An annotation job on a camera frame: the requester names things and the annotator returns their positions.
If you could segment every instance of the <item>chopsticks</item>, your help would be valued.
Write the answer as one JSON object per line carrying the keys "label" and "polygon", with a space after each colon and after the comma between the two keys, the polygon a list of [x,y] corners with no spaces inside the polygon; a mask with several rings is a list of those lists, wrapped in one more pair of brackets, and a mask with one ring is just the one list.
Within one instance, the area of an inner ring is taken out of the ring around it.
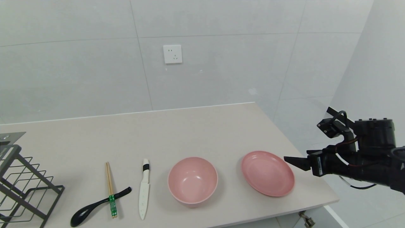
{"label": "chopsticks", "polygon": [[117,207],[115,205],[113,184],[111,181],[110,163],[106,162],[105,168],[106,168],[106,172],[107,172],[108,195],[109,195],[109,201],[110,201],[111,217],[116,218],[117,217]]}

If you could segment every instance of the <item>robotic arm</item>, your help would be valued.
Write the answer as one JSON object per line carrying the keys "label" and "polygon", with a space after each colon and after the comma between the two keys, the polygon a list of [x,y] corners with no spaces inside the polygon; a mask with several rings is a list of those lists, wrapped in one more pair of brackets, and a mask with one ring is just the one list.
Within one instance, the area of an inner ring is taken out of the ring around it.
{"label": "robotic arm", "polygon": [[352,122],[347,119],[345,111],[340,111],[333,118],[323,119],[317,126],[329,138],[343,135],[344,140],[322,150],[308,150],[307,158],[284,157],[286,162],[304,171],[312,169],[314,176],[336,174],[374,183],[368,187],[351,186],[357,189],[378,184],[405,194],[405,146],[396,147],[392,120],[360,119]]}

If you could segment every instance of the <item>knife blade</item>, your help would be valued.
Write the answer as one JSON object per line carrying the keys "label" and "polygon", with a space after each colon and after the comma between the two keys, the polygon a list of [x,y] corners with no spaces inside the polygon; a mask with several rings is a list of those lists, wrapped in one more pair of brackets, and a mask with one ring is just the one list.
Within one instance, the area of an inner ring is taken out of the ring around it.
{"label": "knife blade", "polygon": [[141,219],[145,219],[146,209],[148,208],[148,197],[149,197],[149,160],[144,159],[142,170],[143,178],[141,181],[141,187],[139,189],[139,215]]}

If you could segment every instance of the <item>bowl rim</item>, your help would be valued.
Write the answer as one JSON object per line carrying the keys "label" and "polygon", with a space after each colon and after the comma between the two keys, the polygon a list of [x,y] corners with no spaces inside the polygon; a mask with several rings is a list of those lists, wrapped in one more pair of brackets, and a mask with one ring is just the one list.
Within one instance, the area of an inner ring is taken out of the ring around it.
{"label": "bowl rim", "polygon": [[[281,161],[283,161],[285,164],[287,164],[287,167],[288,167],[287,170],[288,170],[288,172],[291,172],[291,173],[292,173],[292,181],[293,181],[292,187],[291,187],[291,189],[290,189],[288,192],[286,192],[286,193],[284,193],[284,194],[271,194],[271,195],[269,195],[269,194],[266,194],[266,193],[261,192],[260,190],[258,190],[257,188],[255,188],[255,187],[248,181],[248,178],[247,178],[247,176],[246,176],[246,174],[245,174],[245,172],[243,171],[243,168],[242,168],[242,167],[243,167],[243,162],[245,161],[246,158],[248,158],[249,155],[251,155],[252,153],[255,153],[255,152],[265,152],[265,153],[274,155],[274,156],[278,157]],[[286,195],[290,194],[290,193],[292,192],[292,190],[294,189],[294,187],[295,187],[295,174],[294,174],[294,172],[292,171],[291,167],[290,167],[290,166],[288,165],[288,163],[285,162],[282,158],[280,158],[279,156],[277,156],[277,155],[275,155],[275,154],[273,154],[273,153],[271,153],[271,152],[268,152],[268,151],[251,151],[251,152],[247,153],[247,154],[246,154],[245,156],[243,156],[243,158],[242,158],[240,169],[241,169],[241,171],[242,171],[242,175],[243,175],[243,177],[245,178],[246,182],[247,182],[253,189],[255,189],[256,191],[258,191],[258,192],[260,192],[261,194],[266,195],[266,196],[271,196],[271,197],[282,197],[282,196],[286,196]]]}
{"label": "bowl rim", "polygon": [[[202,160],[205,160],[206,162],[208,162],[208,163],[214,168],[214,170],[215,170],[215,175],[216,175],[216,177],[217,177],[217,182],[215,183],[215,188],[214,188],[214,190],[211,192],[211,194],[208,195],[208,196],[207,196],[206,198],[204,198],[203,200],[198,201],[198,202],[185,202],[185,201],[180,200],[179,198],[177,198],[177,197],[173,194],[172,190],[170,189],[170,185],[169,185],[169,176],[170,176],[170,173],[172,172],[173,168],[174,168],[178,163],[180,163],[181,161],[186,160],[186,159],[190,159],[190,158],[198,158],[198,159],[202,159]],[[202,158],[202,157],[186,157],[186,158],[184,158],[184,159],[178,161],[178,162],[170,169],[169,174],[167,175],[167,187],[169,188],[170,193],[172,194],[172,196],[173,196],[177,201],[179,201],[179,202],[181,202],[181,203],[184,203],[184,204],[193,205],[193,204],[199,204],[199,203],[202,203],[202,202],[208,200],[208,199],[212,196],[212,194],[214,194],[215,190],[217,189],[217,186],[218,186],[218,172],[217,172],[217,169],[215,168],[215,166],[214,166],[211,162],[209,162],[207,159],[204,159],[204,158]]]}

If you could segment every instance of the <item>black spoon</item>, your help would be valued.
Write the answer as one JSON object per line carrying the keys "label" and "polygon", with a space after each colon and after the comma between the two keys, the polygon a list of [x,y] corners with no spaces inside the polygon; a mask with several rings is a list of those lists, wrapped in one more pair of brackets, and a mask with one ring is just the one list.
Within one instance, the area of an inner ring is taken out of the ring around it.
{"label": "black spoon", "polygon": [[[117,194],[114,194],[114,198],[115,198],[115,199],[121,198],[121,197],[127,195],[128,193],[130,193],[131,191],[132,191],[131,187],[128,187],[127,189],[125,189],[125,190],[123,190],[123,191],[121,191],[121,192],[119,192],[119,193],[117,193]],[[101,204],[103,204],[103,203],[106,203],[106,202],[108,202],[108,201],[109,201],[109,199],[108,199],[108,198],[105,198],[105,199],[103,199],[103,200],[100,200],[100,201],[98,201],[98,202],[96,202],[96,203],[87,205],[87,206],[83,207],[82,209],[78,210],[78,211],[72,216],[72,219],[70,220],[70,226],[71,226],[71,227],[76,227],[76,226],[80,225],[80,223],[82,223],[82,222],[87,218],[87,216],[89,216],[89,214],[90,214],[97,206],[99,206],[99,205],[101,205]]]}

